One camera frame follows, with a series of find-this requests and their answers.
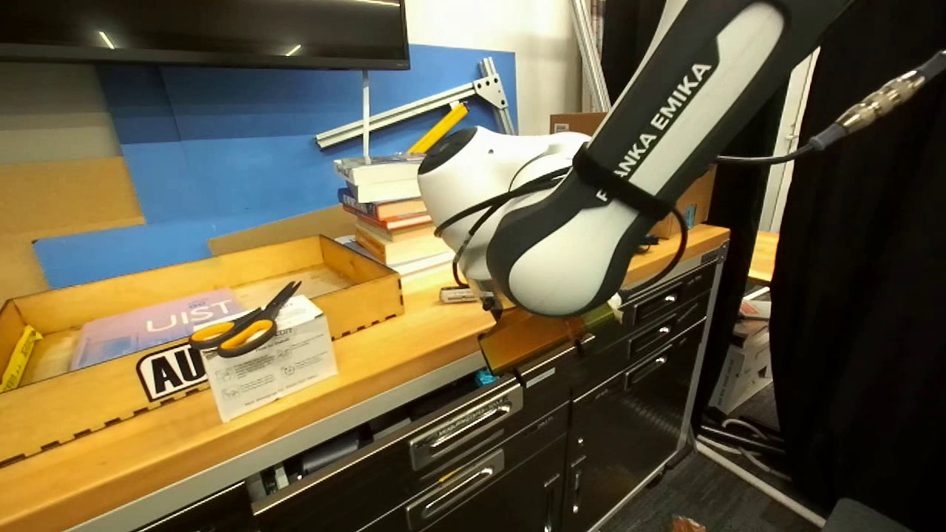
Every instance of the floor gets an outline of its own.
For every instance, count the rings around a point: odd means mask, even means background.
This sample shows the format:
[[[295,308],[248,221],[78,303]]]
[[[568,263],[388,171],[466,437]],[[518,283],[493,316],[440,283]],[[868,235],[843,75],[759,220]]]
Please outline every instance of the floor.
[[[706,532],[820,532],[821,527],[802,511],[692,450],[657,486],[617,508],[599,532],[672,532],[675,517],[692,517]]]

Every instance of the wooden workbench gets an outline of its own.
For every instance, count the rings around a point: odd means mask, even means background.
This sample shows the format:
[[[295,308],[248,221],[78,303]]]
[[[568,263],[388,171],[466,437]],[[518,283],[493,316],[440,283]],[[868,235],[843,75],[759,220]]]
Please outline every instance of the wooden workbench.
[[[725,227],[694,227],[688,258],[725,243]],[[675,243],[657,245],[632,263],[629,277],[657,274],[672,252]],[[425,288],[406,294],[406,305],[406,316],[335,342],[335,379],[253,413],[219,424],[212,393],[194,393],[4,467],[0,529],[67,529],[79,523],[115,529],[125,523],[119,517],[106,521],[115,508],[137,521],[156,517],[160,506],[174,511],[187,502],[181,493],[224,487],[265,467],[265,462],[280,462],[342,433],[342,413],[358,404],[370,410],[379,397],[395,402],[389,397],[395,391],[434,388],[437,379],[449,379],[459,368],[483,363],[475,351],[480,337],[493,328],[491,313],[475,305],[434,305]],[[539,350],[518,342],[505,363],[518,363]]]

